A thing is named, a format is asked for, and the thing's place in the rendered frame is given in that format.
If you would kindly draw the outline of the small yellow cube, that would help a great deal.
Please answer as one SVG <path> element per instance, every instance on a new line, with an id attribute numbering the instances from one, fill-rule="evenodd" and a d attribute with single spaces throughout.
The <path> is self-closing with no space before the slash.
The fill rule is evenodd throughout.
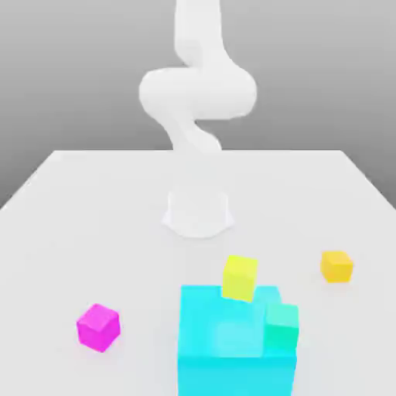
<path id="1" fill-rule="evenodd" d="M 258 260 L 230 255 L 223 272 L 222 296 L 252 302 L 258 273 Z"/>

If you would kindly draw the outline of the small orange cube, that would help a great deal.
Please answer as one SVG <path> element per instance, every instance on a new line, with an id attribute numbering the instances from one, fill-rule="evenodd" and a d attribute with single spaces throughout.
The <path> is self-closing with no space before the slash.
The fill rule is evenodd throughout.
<path id="1" fill-rule="evenodd" d="M 353 262 L 345 251 L 324 251 L 320 270 L 328 282 L 348 282 L 353 273 Z"/>

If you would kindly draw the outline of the small teal cube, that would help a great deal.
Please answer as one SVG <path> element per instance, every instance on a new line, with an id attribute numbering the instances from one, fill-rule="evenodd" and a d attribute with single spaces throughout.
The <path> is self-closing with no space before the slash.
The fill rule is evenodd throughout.
<path id="1" fill-rule="evenodd" d="M 265 307 L 264 351 L 294 353 L 299 340 L 299 308 L 284 303 Z"/>

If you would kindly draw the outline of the small magenta cube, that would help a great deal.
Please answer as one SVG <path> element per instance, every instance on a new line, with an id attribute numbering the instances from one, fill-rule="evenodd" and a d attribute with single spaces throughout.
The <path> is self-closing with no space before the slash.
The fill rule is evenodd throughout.
<path id="1" fill-rule="evenodd" d="M 103 353 L 121 333 L 118 312 L 93 304 L 78 320 L 77 334 L 81 344 Z"/>

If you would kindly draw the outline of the large cyan box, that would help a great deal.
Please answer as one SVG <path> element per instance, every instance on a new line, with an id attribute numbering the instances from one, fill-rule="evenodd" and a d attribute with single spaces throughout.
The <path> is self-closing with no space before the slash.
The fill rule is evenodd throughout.
<path id="1" fill-rule="evenodd" d="M 296 353 L 265 348 L 265 308 L 280 303 L 273 285 L 252 302 L 225 299 L 219 285 L 181 288 L 178 396 L 292 396 Z"/>

